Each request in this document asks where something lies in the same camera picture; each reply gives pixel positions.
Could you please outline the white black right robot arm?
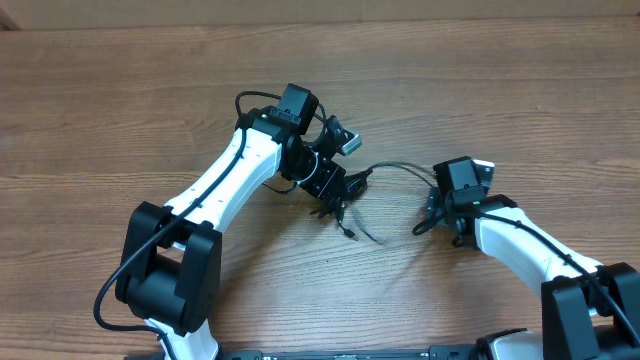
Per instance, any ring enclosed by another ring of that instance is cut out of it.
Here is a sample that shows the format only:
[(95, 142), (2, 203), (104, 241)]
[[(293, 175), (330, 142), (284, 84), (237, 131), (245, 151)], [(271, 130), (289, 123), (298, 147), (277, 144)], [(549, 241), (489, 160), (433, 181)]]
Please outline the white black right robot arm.
[(470, 345), (432, 346), (432, 359), (636, 359), (639, 272), (582, 255), (529, 219), (515, 201), (489, 192), (495, 165), (468, 156), (434, 165), (436, 186), (422, 229), (447, 226), (456, 248), (492, 257), (540, 300), (540, 332), (485, 335)]

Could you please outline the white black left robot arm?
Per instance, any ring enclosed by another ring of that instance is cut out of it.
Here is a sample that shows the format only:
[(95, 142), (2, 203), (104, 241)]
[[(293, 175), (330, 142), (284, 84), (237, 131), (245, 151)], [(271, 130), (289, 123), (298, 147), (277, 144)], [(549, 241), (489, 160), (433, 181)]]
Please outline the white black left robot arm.
[(288, 84), (275, 106), (239, 112), (231, 142), (188, 189), (132, 213), (121, 264), (110, 281), (116, 298), (143, 319), (161, 343), (160, 359), (216, 359), (208, 317), (218, 297), (222, 236), (266, 180), (279, 174), (325, 204), (345, 191), (335, 154), (347, 156), (360, 136), (327, 116), (309, 90)]

